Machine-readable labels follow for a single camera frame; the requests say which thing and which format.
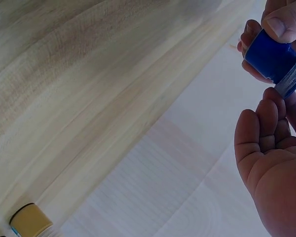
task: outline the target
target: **wooden table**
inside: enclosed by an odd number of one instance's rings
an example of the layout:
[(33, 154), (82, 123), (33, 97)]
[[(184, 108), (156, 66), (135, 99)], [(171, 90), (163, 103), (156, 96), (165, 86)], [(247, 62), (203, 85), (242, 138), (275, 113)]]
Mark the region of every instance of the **wooden table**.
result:
[(252, 2), (0, 1), (0, 229), (28, 202), (63, 223)]

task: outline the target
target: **blue bottle cap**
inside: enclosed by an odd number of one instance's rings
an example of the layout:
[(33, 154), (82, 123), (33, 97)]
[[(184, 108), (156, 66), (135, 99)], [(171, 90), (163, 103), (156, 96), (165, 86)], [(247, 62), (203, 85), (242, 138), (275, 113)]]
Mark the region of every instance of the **blue bottle cap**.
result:
[(282, 97), (287, 98), (296, 90), (296, 52), (290, 43), (278, 43), (261, 30), (248, 48), (245, 60), (274, 82)]

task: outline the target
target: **bottle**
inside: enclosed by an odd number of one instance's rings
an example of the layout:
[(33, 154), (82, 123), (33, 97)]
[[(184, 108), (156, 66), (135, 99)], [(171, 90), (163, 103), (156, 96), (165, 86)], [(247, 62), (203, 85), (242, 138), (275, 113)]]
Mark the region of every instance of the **bottle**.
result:
[(21, 207), (10, 219), (10, 227), (18, 237), (62, 237), (53, 223), (34, 203)]
[(278, 43), (261, 30), (244, 58), (275, 84), (274, 88), (283, 98), (296, 90), (296, 52), (290, 43)]

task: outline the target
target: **palm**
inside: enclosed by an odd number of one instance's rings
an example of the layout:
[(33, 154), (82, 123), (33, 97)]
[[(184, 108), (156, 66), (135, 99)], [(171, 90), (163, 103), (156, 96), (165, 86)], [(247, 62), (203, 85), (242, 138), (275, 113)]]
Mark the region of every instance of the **palm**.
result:
[(273, 88), (267, 89), (256, 112), (241, 114), (235, 152), (241, 178), (266, 228), (274, 236), (293, 237), (296, 137), (291, 135), (287, 118), (296, 130), (296, 94), (284, 101)]

